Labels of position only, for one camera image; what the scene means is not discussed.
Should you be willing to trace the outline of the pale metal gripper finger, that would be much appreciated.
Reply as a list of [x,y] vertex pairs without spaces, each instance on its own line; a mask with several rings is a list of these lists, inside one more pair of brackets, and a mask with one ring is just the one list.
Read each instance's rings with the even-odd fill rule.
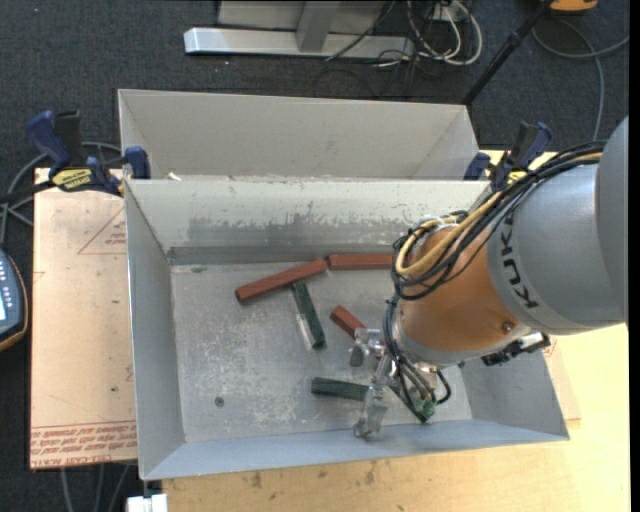
[[366,391],[360,416],[353,426],[356,438],[366,438],[376,434],[388,410],[388,402],[383,387],[370,385]]
[[354,331],[354,343],[350,349],[349,364],[352,367],[360,367],[365,358],[374,356],[380,358],[383,354],[383,341],[379,329],[356,328]]

